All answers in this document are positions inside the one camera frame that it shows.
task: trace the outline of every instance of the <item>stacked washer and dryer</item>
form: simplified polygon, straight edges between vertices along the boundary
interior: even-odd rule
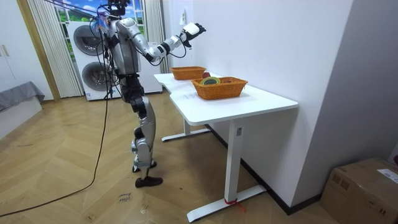
[[[103,48],[99,45],[101,40],[93,36],[90,31],[89,22],[67,22],[66,25],[73,53],[75,54],[81,84],[83,85],[87,100],[102,100],[108,92],[106,89],[106,80],[109,81],[111,78],[115,79],[115,77],[108,76],[106,78],[105,76],[102,64]],[[94,34],[97,37],[100,36],[99,32],[94,32]],[[97,46],[101,63],[98,61]],[[160,67],[152,66],[141,55],[140,61],[141,72],[139,72],[139,80],[142,87],[144,87],[145,93],[161,92],[162,86],[154,76],[154,74],[160,73]],[[120,90],[120,86],[112,82],[113,98],[121,97],[116,88]]]

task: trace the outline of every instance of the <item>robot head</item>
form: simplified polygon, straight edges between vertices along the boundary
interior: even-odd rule
[[[130,3],[130,0],[108,0],[108,9],[113,16],[124,16],[126,13],[126,7]]]

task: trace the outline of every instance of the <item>striped curtain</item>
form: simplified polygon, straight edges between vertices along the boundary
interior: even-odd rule
[[[49,60],[60,96],[82,96],[83,89],[70,58],[53,4],[43,0],[27,0]]]
[[[142,9],[148,42],[162,43],[165,40],[162,2],[160,0],[142,0]],[[169,72],[167,57],[159,66],[162,73]]]

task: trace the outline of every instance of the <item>wooden floor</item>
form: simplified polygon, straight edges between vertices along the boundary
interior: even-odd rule
[[[40,208],[0,218],[0,223],[188,223],[188,211],[223,198],[226,150],[211,134],[161,142],[182,132],[182,118],[169,95],[150,95],[157,115],[152,176],[162,185],[134,187],[132,131],[136,115],[122,100],[109,101],[103,152],[94,184]],[[100,147],[104,101],[84,97],[46,103],[43,111],[0,140],[0,214],[31,207],[88,185]],[[239,190],[256,185],[241,167]],[[262,194],[196,223],[335,222],[319,204],[287,216]]]

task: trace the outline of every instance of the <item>door frame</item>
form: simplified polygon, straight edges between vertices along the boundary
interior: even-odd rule
[[[37,31],[35,22],[33,20],[32,13],[29,8],[27,0],[17,0],[19,10],[21,11],[22,17],[24,18],[25,25],[29,32],[30,38],[32,39],[33,46],[36,50],[36,54],[39,58],[40,64],[43,68],[45,78],[49,84],[54,101],[57,102],[61,99],[60,92],[58,90],[57,84],[55,83],[54,75],[51,71],[49,60],[45,54],[43,43],[40,39],[39,32]]]

